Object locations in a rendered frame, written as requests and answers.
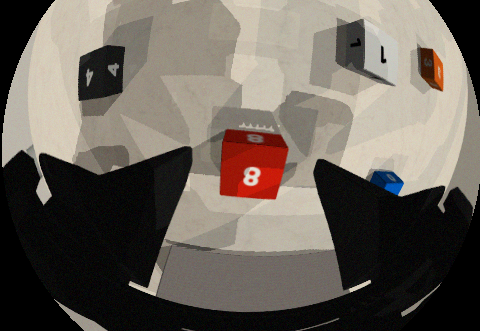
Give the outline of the black block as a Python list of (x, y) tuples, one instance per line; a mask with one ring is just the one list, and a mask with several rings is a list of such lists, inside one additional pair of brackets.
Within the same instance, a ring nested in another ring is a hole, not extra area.
[(104, 46), (80, 56), (79, 100), (123, 92), (124, 52), (124, 46)]

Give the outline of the dark blue block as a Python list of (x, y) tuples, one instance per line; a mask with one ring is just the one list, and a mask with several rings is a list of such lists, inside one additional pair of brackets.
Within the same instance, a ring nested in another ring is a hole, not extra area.
[[(393, 192), (395, 195), (399, 195), (401, 187), (403, 187), (404, 180), (400, 179), (395, 172), (388, 171), (375, 171), (373, 172), (371, 182), (377, 184), (379, 187), (383, 187), (384, 190)], [(369, 182), (369, 183), (371, 183)]]

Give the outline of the red block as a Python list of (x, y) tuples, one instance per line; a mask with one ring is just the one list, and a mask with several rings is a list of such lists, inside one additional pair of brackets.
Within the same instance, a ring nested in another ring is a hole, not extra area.
[(220, 195), (276, 199), (287, 152), (287, 142), (281, 135), (227, 128)]

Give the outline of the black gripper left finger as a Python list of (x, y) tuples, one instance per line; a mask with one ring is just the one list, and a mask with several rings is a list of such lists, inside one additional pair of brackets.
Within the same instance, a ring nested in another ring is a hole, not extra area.
[(84, 216), (116, 262), (140, 286), (149, 286), (173, 212), (188, 182), (192, 147), (183, 146), (95, 174), (40, 154), (51, 195)]

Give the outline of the orange block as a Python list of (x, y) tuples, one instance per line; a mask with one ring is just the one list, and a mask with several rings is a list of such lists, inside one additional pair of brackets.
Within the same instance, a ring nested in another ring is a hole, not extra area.
[(420, 48), (421, 52), (421, 78), (437, 91), (443, 91), (443, 63), (431, 48)]

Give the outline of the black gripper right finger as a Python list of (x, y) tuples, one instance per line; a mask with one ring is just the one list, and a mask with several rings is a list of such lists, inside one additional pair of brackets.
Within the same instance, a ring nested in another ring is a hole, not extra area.
[(399, 246), (420, 214), (439, 206), (445, 190), (445, 186), (437, 186), (395, 195), (327, 159), (317, 160), (313, 176), (343, 291), (367, 282), (369, 272)]

